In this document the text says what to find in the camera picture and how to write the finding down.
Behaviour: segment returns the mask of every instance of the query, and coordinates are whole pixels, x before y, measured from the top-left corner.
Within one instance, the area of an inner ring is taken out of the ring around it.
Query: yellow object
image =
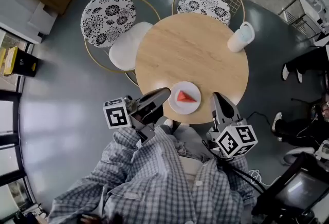
[[[2,64],[4,62],[5,55],[6,55],[6,49],[1,49],[0,50],[0,68],[2,67]]]
[[[6,58],[6,62],[5,62],[4,75],[12,74],[12,71],[14,70],[17,51],[18,51],[17,47],[13,47],[13,48],[9,49],[8,55]]]

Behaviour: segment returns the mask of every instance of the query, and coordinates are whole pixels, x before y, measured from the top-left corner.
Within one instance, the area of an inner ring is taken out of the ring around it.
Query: slice of watermelon
[[[178,93],[177,101],[188,102],[188,103],[196,102],[196,100],[193,97],[189,96],[186,92],[183,92],[182,90],[179,91]]]

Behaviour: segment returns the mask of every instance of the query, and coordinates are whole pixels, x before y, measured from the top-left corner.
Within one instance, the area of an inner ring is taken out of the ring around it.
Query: sneaker
[[[289,75],[289,71],[288,71],[288,69],[287,69],[287,66],[286,65],[284,65],[283,66],[283,69],[282,69],[282,79],[285,81],[285,80],[287,80],[287,78],[288,78],[288,75]]]
[[[298,70],[297,70],[297,78],[299,83],[303,82],[303,74],[299,73]]]
[[[163,124],[169,126],[170,129],[174,127],[174,121],[171,119],[166,119]]]
[[[281,112],[278,112],[276,114],[276,116],[274,117],[274,121],[273,121],[273,124],[272,124],[272,132],[273,133],[275,133],[275,131],[276,131],[276,123],[279,120],[282,120],[282,113]]]

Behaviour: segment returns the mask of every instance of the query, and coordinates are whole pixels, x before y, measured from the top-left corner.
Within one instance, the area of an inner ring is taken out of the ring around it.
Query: white cup
[[[227,47],[232,52],[239,52],[255,38],[255,31],[249,22],[244,21],[240,28],[230,37]]]

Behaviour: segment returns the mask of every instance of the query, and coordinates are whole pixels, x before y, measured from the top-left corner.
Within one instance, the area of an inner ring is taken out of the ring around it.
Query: person's arm
[[[233,160],[228,161],[228,163],[248,174],[248,164],[245,156],[234,158]],[[253,194],[254,189],[247,182],[238,177],[235,172],[226,169],[223,170],[230,182],[231,189],[237,191],[241,195],[245,206],[251,205],[253,207],[256,203],[256,198]]]
[[[138,140],[139,136],[132,128],[121,128],[115,132],[113,141],[105,148],[102,159],[91,174],[53,201],[48,223],[66,223],[79,214],[91,212],[101,199],[105,199],[105,185],[107,190],[111,190],[124,183]]]

